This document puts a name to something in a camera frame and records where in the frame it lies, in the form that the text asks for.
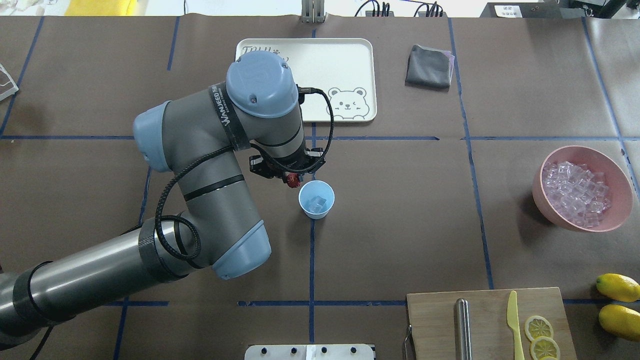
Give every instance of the ice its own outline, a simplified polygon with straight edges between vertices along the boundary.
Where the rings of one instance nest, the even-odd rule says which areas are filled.
[[[592,172],[585,164],[546,162],[542,167],[545,195],[565,219],[580,227],[596,227],[611,207],[605,174]]]
[[[316,195],[307,204],[307,209],[310,213],[320,214],[323,212],[324,204],[326,204],[326,199],[319,195]]]

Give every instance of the wooden cutting board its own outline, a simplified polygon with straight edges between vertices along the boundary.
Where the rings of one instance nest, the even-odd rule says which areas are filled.
[[[525,360],[531,360],[524,323],[532,315],[544,316],[554,328],[561,360],[577,360],[559,288],[454,291],[407,294],[409,322],[417,360],[455,360],[454,306],[469,301],[473,359],[513,360],[513,333],[507,326],[507,302],[518,293],[518,317]]]

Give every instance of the bowl of ice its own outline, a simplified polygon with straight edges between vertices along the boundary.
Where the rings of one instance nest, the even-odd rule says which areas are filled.
[[[555,225],[603,233],[631,214],[633,193],[625,173],[605,154],[584,146],[556,149],[533,181],[533,199]]]

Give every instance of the blue cup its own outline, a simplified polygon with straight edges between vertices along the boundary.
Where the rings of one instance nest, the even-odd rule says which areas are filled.
[[[323,218],[335,200],[335,194],[331,186],[324,181],[313,180],[306,183],[300,189],[298,202],[305,214],[312,219]]]

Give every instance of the lemon slice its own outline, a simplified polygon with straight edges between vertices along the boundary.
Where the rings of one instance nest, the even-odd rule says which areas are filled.
[[[546,336],[540,336],[531,342],[531,357],[533,360],[542,360],[545,357],[554,357],[560,360],[560,348],[558,344]]]
[[[554,328],[551,327],[551,323],[544,317],[534,315],[524,322],[524,333],[529,338],[529,341],[533,341],[540,336],[553,338]]]

